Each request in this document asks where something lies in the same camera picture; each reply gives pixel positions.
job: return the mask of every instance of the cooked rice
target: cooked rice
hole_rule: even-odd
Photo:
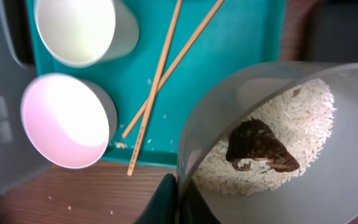
[[[293,172],[269,170],[266,161],[243,159],[252,170],[237,171],[226,161],[227,138],[220,140],[204,158],[193,179],[202,189],[220,194],[250,195],[265,189],[275,190],[282,184],[305,173],[311,162],[318,159],[320,150],[333,127],[334,96],[329,86],[316,78],[275,97],[246,118],[260,119],[299,162]]]

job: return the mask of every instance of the brown wooden surface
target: brown wooden surface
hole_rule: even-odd
[[[283,60],[298,58],[305,15],[316,1],[288,0]],[[174,170],[137,166],[132,177],[126,175],[126,170],[127,164],[115,162],[98,162],[82,170],[51,166],[46,173],[0,198],[0,219],[10,224],[132,223],[147,205],[163,175]],[[358,224],[358,217],[352,223]]]

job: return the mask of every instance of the blue tray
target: blue tray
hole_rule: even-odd
[[[78,69],[60,64],[48,53],[35,26],[34,0],[26,0],[38,75],[61,72],[99,84],[116,105],[118,125],[126,127],[149,94],[151,86],[147,80],[154,77],[175,1],[124,2],[139,21],[140,38],[135,49],[125,57]],[[165,68],[214,3],[214,0],[184,0]],[[284,8],[284,0],[223,3],[157,95],[139,164],[176,167],[181,129],[201,97],[241,68],[278,59]],[[124,128],[118,126],[112,142],[126,142],[128,149],[116,149],[110,144],[102,159],[129,162],[139,125],[140,122],[126,139],[121,137]]]

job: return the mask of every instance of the pair of chopsticks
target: pair of chopsticks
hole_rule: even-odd
[[[150,95],[145,100],[145,102],[143,103],[140,110],[136,113],[136,115],[134,116],[134,118],[132,119],[132,121],[129,123],[128,127],[125,129],[125,131],[122,134],[123,138],[126,138],[129,134],[129,132],[131,131],[131,129],[136,124],[136,122],[139,120],[140,116],[142,116],[142,113],[144,112],[143,120],[142,120],[142,123],[140,124],[139,133],[138,133],[136,143],[135,143],[135,149],[134,149],[134,152],[132,153],[132,158],[131,158],[131,162],[129,164],[127,175],[131,176],[135,169],[136,160],[139,155],[140,147],[142,145],[145,130],[147,127],[147,123],[149,122],[151,110],[152,110],[154,99],[155,99],[157,92],[161,89],[161,87],[164,85],[164,83],[168,80],[169,76],[172,74],[174,69],[178,66],[179,62],[182,60],[182,58],[185,56],[187,51],[190,49],[190,47],[196,41],[198,36],[201,34],[201,32],[206,27],[206,25],[210,22],[210,20],[215,15],[216,11],[219,9],[219,7],[223,3],[223,1],[224,0],[216,1],[215,5],[208,12],[206,17],[203,19],[203,21],[200,23],[200,25],[194,31],[194,33],[191,35],[191,37],[189,38],[189,40],[187,41],[185,46],[180,50],[179,54],[174,59],[172,64],[169,66],[168,70],[164,73],[163,77],[161,77],[163,69],[164,69],[165,61],[167,60],[169,47],[170,47],[170,44],[172,41],[173,31],[175,30],[175,26],[176,26],[178,16],[179,16],[179,11],[180,11],[181,4],[182,4],[182,0],[177,1],[177,5],[175,6],[175,10],[173,12],[173,16],[171,19],[171,24],[168,29],[168,34],[167,34],[167,37],[165,38],[165,42],[164,42],[164,45],[162,48],[160,60],[158,61],[157,71],[155,72]]]

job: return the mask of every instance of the cup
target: cup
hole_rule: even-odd
[[[59,62],[87,67],[128,54],[139,25],[121,0],[37,0],[35,23]]]
[[[80,169],[98,161],[117,128],[117,111],[96,84],[61,73],[33,80],[21,117],[34,147],[51,162]]]

